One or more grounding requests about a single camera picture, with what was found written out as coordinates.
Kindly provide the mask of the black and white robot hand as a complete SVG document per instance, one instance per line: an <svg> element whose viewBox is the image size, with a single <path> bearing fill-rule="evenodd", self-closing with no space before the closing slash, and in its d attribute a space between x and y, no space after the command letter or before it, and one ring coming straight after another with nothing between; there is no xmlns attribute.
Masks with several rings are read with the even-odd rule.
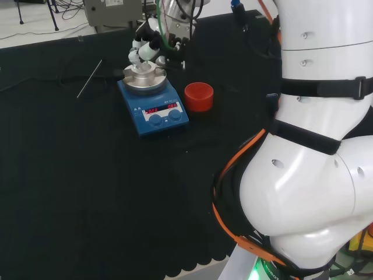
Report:
<svg viewBox="0 0 373 280"><path fill-rule="evenodd" d="M148 18L136 30L128 59L137 65L152 60L160 51L162 32L156 18Z"/></svg>

